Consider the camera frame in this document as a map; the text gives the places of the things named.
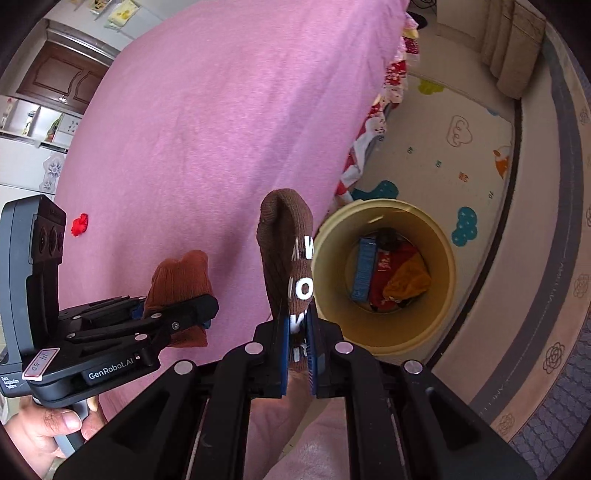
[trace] plastic bucket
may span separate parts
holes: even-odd
[[[406,308],[374,313],[349,298],[358,241],[392,227],[421,252],[431,287]],[[449,241],[422,210],[398,200],[358,200],[329,217],[314,239],[314,298],[321,318],[338,323],[344,337],[374,355],[401,354],[418,347],[440,326],[452,303],[456,267]]]

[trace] sticker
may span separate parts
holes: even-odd
[[[39,353],[36,354],[33,361],[22,373],[22,379],[34,382],[43,380],[43,373],[47,370],[47,367],[49,367],[49,364],[59,351],[59,348],[44,348],[43,350],[39,350]]]

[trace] orange cloth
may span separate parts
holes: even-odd
[[[191,250],[181,260],[167,258],[156,267],[152,287],[144,305],[144,316],[172,303],[212,294],[207,276],[207,254]],[[205,330],[199,325],[173,333],[169,346],[183,348],[207,346]]]
[[[431,286],[431,276],[420,253],[400,265],[384,287],[384,298],[406,300],[420,295]]]

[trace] brown sock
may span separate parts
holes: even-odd
[[[181,260],[167,258],[156,267],[152,287],[145,301],[144,316],[167,305],[212,294],[207,277],[207,255],[191,250]],[[205,330],[199,325],[173,333],[169,346],[182,348],[207,346]]]
[[[288,313],[297,319],[311,302],[309,284],[298,285],[298,281],[312,276],[312,260],[306,258],[311,257],[313,249],[312,229],[310,208],[295,190],[274,190],[262,201],[256,240],[261,248],[267,297],[274,319],[285,305]],[[300,296],[307,297],[310,293],[309,298],[298,298],[298,288]]]

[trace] bed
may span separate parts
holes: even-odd
[[[269,316],[255,239],[271,190],[296,189],[316,227],[396,55],[407,0],[201,1],[116,59],[72,142],[56,203],[89,225],[64,243],[60,307],[146,294],[154,268],[209,256],[214,361]],[[107,418],[155,375],[101,396]]]

